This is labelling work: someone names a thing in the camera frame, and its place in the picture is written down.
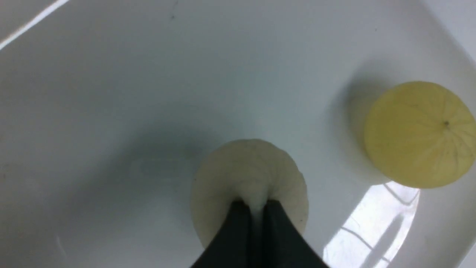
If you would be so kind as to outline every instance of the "sink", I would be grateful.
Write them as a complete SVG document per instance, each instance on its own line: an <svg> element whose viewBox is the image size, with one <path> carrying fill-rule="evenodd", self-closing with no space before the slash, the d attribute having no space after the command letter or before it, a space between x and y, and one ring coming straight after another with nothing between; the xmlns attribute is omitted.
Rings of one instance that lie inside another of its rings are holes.
<svg viewBox="0 0 476 268"><path fill-rule="evenodd" d="M476 167L398 185L350 124L352 98L414 80L476 114L473 61L425 3L42 2L2 4L24 19L0 29L0 266L190 266L193 174L241 138L296 161L303 237L332 268L456 268L471 248Z"/></svg>

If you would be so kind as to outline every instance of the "yellow citrus half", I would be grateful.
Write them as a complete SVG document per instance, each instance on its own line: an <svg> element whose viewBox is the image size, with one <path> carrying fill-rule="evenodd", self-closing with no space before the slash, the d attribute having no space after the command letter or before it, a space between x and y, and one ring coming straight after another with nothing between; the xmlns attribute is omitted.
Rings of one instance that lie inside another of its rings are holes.
<svg viewBox="0 0 476 268"><path fill-rule="evenodd" d="M450 184L475 160L476 122L448 89L408 82L385 92L367 115L365 148L390 179L415 188Z"/></svg>

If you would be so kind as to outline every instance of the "white ceramic surface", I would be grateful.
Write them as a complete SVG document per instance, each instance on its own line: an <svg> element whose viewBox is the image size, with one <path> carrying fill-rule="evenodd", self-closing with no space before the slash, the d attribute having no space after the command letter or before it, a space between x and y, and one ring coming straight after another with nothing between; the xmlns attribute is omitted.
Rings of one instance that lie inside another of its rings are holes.
<svg viewBox="0 0 476 268"><path fill-rule="evenodd" d="M0 50L0 267L189 266L193 172L254 137L301 169L304 237L333 268L456 267L474 241L474 168L375 185L349 126L350 97L409 80L476 114L474 66L420 2L61 4Z"/></svg>

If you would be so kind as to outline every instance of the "lemon slice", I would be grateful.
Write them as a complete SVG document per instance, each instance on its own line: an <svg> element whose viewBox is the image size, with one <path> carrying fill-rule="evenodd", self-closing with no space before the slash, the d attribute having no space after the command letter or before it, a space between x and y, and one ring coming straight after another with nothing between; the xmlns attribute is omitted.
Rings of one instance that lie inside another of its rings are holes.
<svg viewBox="0 0 476 268"><path fill-rule="evenodd" d="M364 139L368 156L390 179L409 187L434 188L456 181L473 164L476 122L448 89L407 82L374 103Z"/></svg>

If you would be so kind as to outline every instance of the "white dough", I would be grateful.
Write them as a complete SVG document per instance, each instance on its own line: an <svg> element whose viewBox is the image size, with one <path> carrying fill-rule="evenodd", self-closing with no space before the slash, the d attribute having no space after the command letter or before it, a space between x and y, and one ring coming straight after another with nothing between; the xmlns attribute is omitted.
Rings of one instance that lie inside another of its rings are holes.
<svg viewBox="0 0 476 268"><path fill-rule="evenodd" d="M232 141L212 152L195 175L191 196L192 220L202 245L210 244L231 202L243 200L257 218L268 199L280 201L296 229L304 232L306 182L285 151L254 139Z"/></svg>

